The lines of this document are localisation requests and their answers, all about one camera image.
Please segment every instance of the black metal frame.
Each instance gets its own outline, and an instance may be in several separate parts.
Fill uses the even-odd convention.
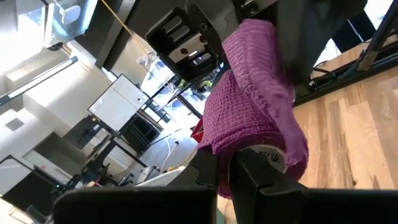
[[[130,119],[130,120],[126,123],[126,125],[123,126],[120,135],[123,135],[122,133],[126,133],[126,131],[128,131],[128,129],[130,129],[130,131],[132,131],[132,132],[134,133],[134,135],[138,138],[138,140],[144,145],[145,149],[148,149],[148,148],[149,148],[149,145],[150,145],[150,142],[149,142],[148,139],[146,138],[146,135],[147,135],[148,133],[145,133],[145,134],[142,133],[142,132],[139,130],[139,128],[137,128],[137,127],[134,125],[134,122],[136,121],[136,119],[134,119],[134,116],[133,116],[132,119]]]
[[[129,123],[130,123],[130,120],[132,119],[132,117],[134,116],[134,115],[132,115],[131,117],[130,117],[130,119],[120,128],[120,130],[117,130],[117,131],[115,131],[114,129],[112,129],[108,124],[106,124],[104,121],[102,121],[99,117],[97,117],[97,115],[95,115],[93,112],[91,112],[90,111],[90,108],[95,104],[95,102],[97,102],[104,94],[105,94],[105,92],[107,92],[108,90],[109,90],[109,88],[111,88],[111,86],[113,85],[113,83],[115,83],[121,76],[123,76],[123,77],[125,77],[126,79],[128,79],[127,78],[127,76],[125,76],[124,74],[120,74],[120,76],[118,76],[118,78],[114,81],[114,82],[112,82],[112,84],[110,84],[110,86],[108,86],[106,89],[105,89],[105,91],[104,92],[102,92],[102,94],[97,98],[97,99],[95,99],[95,101],[88,107],[88,109],[87,109],[87,111],[90,113],[90,114],[92,114],[92,116],[94,116],[97,120],[98,120],[98,122],[99,122],[99,124],[101,125],[101,127],[103,127],[105,130],[107,130],[107,131],[109,131],[113,136],[120,136],[120,135],[122,135],[122,133],[123,133],[123,129],[126,127],[126,125],[128,125]]]
[[[219,158],[208,147],[165,187],[69,192],[54,205],[55,224],[114,222],[115,212],[120,214],[117,220],[126,223],[215,224],[219,168]],[[308,189],[251,149],[235,153],[228,183],[238,223],[396,223],[398,219],[397,190]],[[158,215],[130,214],[147,212],[149,207]]]
[[[153,0],[152,3],[148,4],[143,2],[142,0],[137,0],[136,5],[133,7],[133,9],[130,12],[130,15],[126,19],[126,24],[129,26],[133,31],[136,31],[139,36],[142,38],[145,38],[146,32],[144,30],[148,31],[149,28],[153,25],[153,20],[155,18],[161,19],[161,17],[165,14],[165,11],[172,10],[173,7],[182,7],[183,2],[185,0],[174,0],[170,3],[164,3],[164,2],[157,2],[156,0]],[[151,12],[153,14],[150,15],[150,18],[147,18],[147,10],[148,7],[153,4],[160,4],[162,5],[161,9],[153,9],[151,8]],[[275,7],[275,4],[271,5],[268,7],[269,10],[267,9],[266,13],[268,14],[265,15],[268,19],[275,19],[272,13],[272,11],[275,11],[277,8]],[[361,39],[365,40],[371,35],[375,29],[373,25],[370,23],[369,18],[367,14],[362,11],[360,14],[357,16],[354,16],[350,18],[349,20],[345,21],[346,24],[346,29],[344,27],[341,28],[341,30],[338,31],[340,34],[344,34],[349,32],[350,33],[350,38],[349,40],[346,41],[348,37],[344,35],[340,36],[333,36],[333,39],[337,41],[337,47],[340,49],[341,52],[344,52],[347,50],[347,45],[350,45],[351,47],[353,46],[353,43],[359,44]],[[115,41],[114,46],[112,47],[111,53],[108,55],[107,58],[107,63],[106,67],[111,69],[113,64],[116,62],[117,57],[121,53],[123,46],[128,40],[128,34],[125,30],[122,30],[120,34],[118,35],[118,39]],[[187,104],[187,108],[192,111],[193,114],[195,114],[197,117],[201,117],[201,114],[196,113],[194,107],[190,106],[190,104]]]
[[[197,118],[201,118],[202,115],[201,113],[194,107],[192,106],[192,104],[190,104],[188,102],[188,100],[186,100],[182,95],[182,93],[177,95],[177,99],[186,107],[188,108],[188,110],[190,110],[192,112],[192,114],[194,114]]]
[[[372,38],[376,29],[365,11],[346,20],[332,39],[340,52],[345,52]]]
[[[112,177],[108,176],[107,173],[101,172],[98,170],[98,163],[101,163],[101,167],[105,167],[102,163],[105,159],[105,157],[107,157],[109,155],[109,153],[111,153],[111,151],[115,148],[115,146],[119,147],[124,153],[126,153],[128,156],[130,156],[132,159],[134,159],[136,162],[138,162],[143,168],[146,168],[147,165],[145,163],[143,163],[140,159],[138,159],[136,156],[134,156],[133,154],[131,154],[127,149],[125,149],[124,147],[122,147],[122,145],[120,145],[118,142],[116,142],[114,140],[115,136],[112,137],[106,137],[98,146],[96,146],[93,150],[93,152],[90,153],[91,156],[93,156],[98,150],[101,150],[101,148],[109,141],[109,144],[107,146],[105,146],[105,148],[98,154],[96,155],[94,158],[91,158],[91,156],[89,156],[88,161],[86,162],[85,165],[83,165],[83,170],[81,172],[81,174],[76,174],[74,175],[69,181],[68,183],[66,183],[64,185],[64,188],[62,189],[62,194],[65,191],[68,190],[72,190],[76,187],[77,183],[79,183],[79,181],[81,181],[83,179],[83,174],[86,171],[90,171],[98,176],[100,176],[102,179],[104,179],[107,182],[110,182],[111,184],[115,185],[115,186],[119,186],[123,183],[117,182],[116,180],[112,179]]]
[[[397,32],[398,0],[394,0],[366,50],[354,62],[341,66],[332,75],[314,78],[311,92],[298,96],[295,106],[339,90],[398,65],[398,42],[383,47],[386,39]]]
[[[348,14],[354,13],[354,11],[350,11],[350,7],[357,7],[357,9],[359,9],[360,7],[362,7],[362,3],[363,1],[358,1],[361,2],[361,5],[359,6],[354,6],[354,5],[350,5],[347,8],[344,8],[345,12],[343,13],[345,16],[347,16]],[[183,41],[187,41],[188,39],[192,38],[192,36],[195,35],[195,32],[200,32],[206,40],[206,43],[211,45],[211,49],[210,52],[216,52],[216,56],[218,57],[219,61],[226,61],[226,58],[224,56],[223,50],[219,49],[219,47],[221,46],[221,42],[223,40],[223,38],[225,38],[226,36],[229,35],[229,32],[231,32],[231,30],[234,30],[234,27],[237,27],[238,22],[234,21],[233,19],[231,19],[231,17],[225,17],[223,19],[228,19],[228,22],[232,22],[234,25],[231,25],[229,30],[217,30],[217,25],[219,23],[219,21],[217,20],[217,17],[212,17],[214,16],[212,13],[214,11],[214,9],[208,9],[209,11],[207,11],[207,16],[210,16],[209,18],[205,17],[203,13],[203,11],[201,11],[200,4],[209,4],[210,1],[206,1],[206,0],[201,0],[201,1],[197,1],[196,3],[191,3],[191,4],[187,4],[186,8],[187,8],[187,12],[189,15],[189,22],[185,23],[181,23],[179,24],[179,26],[182,25],[186,25],[189,27],[190,32],[187,33],[187,36],[183,36],[182,40]],[[277,19],[275,18],[275,13],[277,12],[278,15],[280,13],[282,13],[282,17],[284,19],[286,19],[286,11],[283,11],[284,7],[287,7],[286,4],[288,4],[288,1],[281,1],[278,2],[282,5],[278,5],[279,7],[276,7],[275,5],[271,5],[268,8],[262,9],[261,12],[257,11],[254,16],[251,16],[253,18],[258,18],[258,19],[270,19],[272,22],[275,22],[275,20],[279,19],[278,22],[283,22],[283,19],[280,19],[279,16],[277,16]],[[225,6],[227,6],[228,4],[231,4],[230,1],[225,0],[221,5],[225,4]],[[336,7],[340,6],[340,3],[337,3],[336,5],[334,5],[333,3],[331,3],[329,5],[329,7],[331,8],[332,13],[338,13]],[[308,65],[310,65],[310,63],[312,62],[312,60],[317,57],[317,53],[321,53],[320,50],[321,45],[319,44],[320,42],[323,43],[324,40],[326,40],[326,38],[328,38],[328,34],[325,34],[323,37],[320,38],[315,38],[313,41],[317,42],[317,49],[313,50],[312,52],[310,52],[309,54],[311,55],[311,58],[309,59],[302,59],[305,57],[299,57],[298,52],[299,49],[295,49],[292,52],[289,52],[289,48],[287,48],[287,46],[282,45],[282,56],[284,55],[283,53],[289,55],[291,58],[293,58],[293,56],[295,58],[297,58],[298,61],[295,60],[290,60],[287,64],[285,64],[287,66],[288,69],[288,73],[291,73],[293,75],[291,75],[291,81],[293,82],[294,86],[295,86],[295,91],[296,91],[296,101],[295,101],[295,105],[299,105],[301,103],[304,103],[308,100],[312,100],[315,99],[319,96],[322,96],[324,94],[327,94],[331,91],[337,90],[339,88],[343,88],[346,85],[349,85],[353,82],[357,82],[360,79],[364,79],[366,77],[369,77],[371,75],[374,75],[377,72],[382,72],[383,70],[387,70],[393,66],[395,66],[396,63],[396,59],[394,59],[395,55],[394,55],[394,50],[392,50],[392,48],[394,47],[394,44],[390,45],[390,46],[386,46],[384,48],[381,49],[381,46],[383,45],[383,43],[385,42],[386,38],[388,35],[391,34],[391,30],[393,29],[393,26],[396,26],[394,24],[396,24],[396,22],[394,22],[394,20],[396,21],[396,7],[397,7],[397,0],[395,0],[391,7],[389,8],[386,16],[384,17],[382,24],[380,25],[380,27],[378,28],[377,32],[374,34],[374,38],[371,41],[371,44],[369,45],[368,49],[364,51],[364,53],[357,59],[357,61],[355,63],[349,63],[348,65],[350,65],[349,67],[347,67],[347,65],[344,65],[338,69],[336,69],[335,71],[330,71],[327,73],[327,75],[324,75],[322,77],[318,77],[318,78],[314,78],[311,79],[310,78],[310,73],[311,70],[308,70]],[[308,11],[311,13],[314,13],[314,11],[312,11],[313,9],[309,9]],[[155,48],[155,50],[159,53],[160,58],[162,60],[164,60],[164,62],[170,67],[170,69],[172,69],[177,75],[182,76],[182,78],[186,77],[189,74],[181,74],[182,72],[185,71],[185,68],[180,68],[180,66],[185,66],[185,65],[180,65],[177,63],[174,63],[170,60],[170,55],[171,52],[173,52],[173,50],[175,50],[175,44],[178,44],[179,42],[170,42],[170,43],[165,43],[164,45],[163,42],[160,42],[159,40],[156,40],[156,38],[165,38],[168,37],[169,32],[171,31],[164,31],[164,26],[165,26],[165,22],[164,21],[169,21],[170,20],[170,16],[176,16],[176,17],[180,17],[182,20],[184,20],[184,18],[186,16],[183,15],[181,10],[177,10],[174,9],[172,12],[170,12],[166,19],[162,19],[162,21],[158,22],[158,24],[154,25],[154,27],[148,32],[147,34],[147,40],[149,41],[149,43],[151,44],[151,46],[153,48]],[[365,13],[362,11],[362,14],[360,14],[359,16],[366,16]],[[336,26],[340,24],[340,22],[343,22],[343,20],[341,20],[341,18],[339,20],[336,21],[336,24],[333,24],[333,20],[327,21],[328,26],[325,28],[326,32],[329,32],[330,35],[332,35],[334,29],[336,29]],[[322,29],[322,24],[316,24],[317,29]],[[295,42],[295,40],[292,40],[291,37],[288,37],[289,35],[286,35],[286,28],[288,28],[289,25],[285,24],[284,28],[281,28],[279,31],[281,31],[282,35],[279,35],[279,37],[281,38],[286,38],[286,42],[290,42],[290,45],[292,45],[292,43],[296,43],[296,45],[300,45],[299,42]],[[363,35],[361,35],[361,38],[368,38],[368,35],[371,33],[369,30],[365,29],[367,32],[364,32]],[[303,35],[303,33],[306,32],[305,30],[302,31],[302,33],[294,33],[294,35]],[[310,45],[308,45],[308,40],[301,40],[303,41],[304,44],[307,44],[306,47],[309,47],[309,49],[311,48]],[[198,79],[200,79],[200,77],[202,77],[203,75],[200,74],[204,74],[201,70],[198,70],[197,74],[199,74],[197,77],[190,77],[188,79],[188,81],[191,82],[195,82]]]
[[[167,118],[166,115],[168,114],[168,112],[166,112],[164,109],[160,109],[157,110],[157,108],[154,107],[154,105],[152,104],[154,102],[154,98],[161,93],[167,85],[171,84],[172,82],[174,82],[176,76],[173,76],[171,79],[169,79],[164,85],[162,85],[152,96],[149,96],[144,90],[141,90],[141,92],[143,92],[143,94],[146,95],[146,97],[148,97],[148,100],[144,103],[144,108],[142,109],[143,111],[145,111],[146,109],[150,108],[152,111],[154,111],[154,113],[156,113],[157,116],[160,117],[160,119],[164,120],[166,123],[168,123],[171,119]]]

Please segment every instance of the purple cloth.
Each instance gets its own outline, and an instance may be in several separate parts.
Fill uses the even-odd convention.
[[[284,152],[286,173],[301,178],[308,162],[305,136],[292,112],[293,87],[279,60],[273,25],[245,20],[223,43],[232,71],[208,97],[198,148],[220,156],[219,194],[230,197],[228,167],[245,147],[267,144]]]

